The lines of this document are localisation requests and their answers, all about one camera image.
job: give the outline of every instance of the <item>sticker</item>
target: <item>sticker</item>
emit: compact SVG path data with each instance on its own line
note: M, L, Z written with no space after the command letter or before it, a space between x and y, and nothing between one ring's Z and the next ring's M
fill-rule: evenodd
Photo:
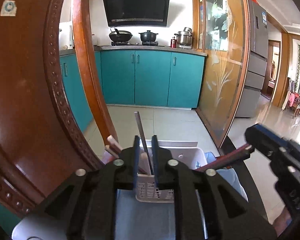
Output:
M1 7L0 16L16 16L16 1L5 0Z
M265 25L267 25L267 16L265 12L262 12L262 21Z

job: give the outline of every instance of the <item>green vine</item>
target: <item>green vine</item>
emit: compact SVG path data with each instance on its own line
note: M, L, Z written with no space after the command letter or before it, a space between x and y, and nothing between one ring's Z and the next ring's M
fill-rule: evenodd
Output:
M297 68L297 76L296 76L296 82L294 86L294 91L297 92L298 89L298 81L299 81L299 74L300 74L300 45L298 45L298 68Z

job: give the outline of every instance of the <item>cabinet handle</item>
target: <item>cabinet handle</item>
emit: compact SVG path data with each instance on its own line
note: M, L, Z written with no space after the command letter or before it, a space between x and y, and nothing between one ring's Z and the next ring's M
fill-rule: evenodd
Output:
M67 63L63 63L63 66L65 68L65 76L68 76L68 67L67 67Z

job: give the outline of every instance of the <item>gray refrigerator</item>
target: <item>gray refrigerator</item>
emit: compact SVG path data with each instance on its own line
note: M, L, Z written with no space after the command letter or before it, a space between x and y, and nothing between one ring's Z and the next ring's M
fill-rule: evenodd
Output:
M235 117L254 117L265 79L268 57L266 10L248 0L250 10L250 59L242 96Z

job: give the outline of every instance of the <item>white plastic basket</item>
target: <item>white plastic basket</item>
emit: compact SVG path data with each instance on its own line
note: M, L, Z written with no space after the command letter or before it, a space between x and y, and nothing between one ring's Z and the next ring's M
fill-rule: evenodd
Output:
M146 140L149 155L152 156L151 141ZM172 158L183 162L191 169L196 169L198 163L201 166L207 164L204 152L196 146L196 142L158 141L159 146L170 150ZM154 184L154 175L138 174L136 199L148 203L173 203L173 189L159 190Z

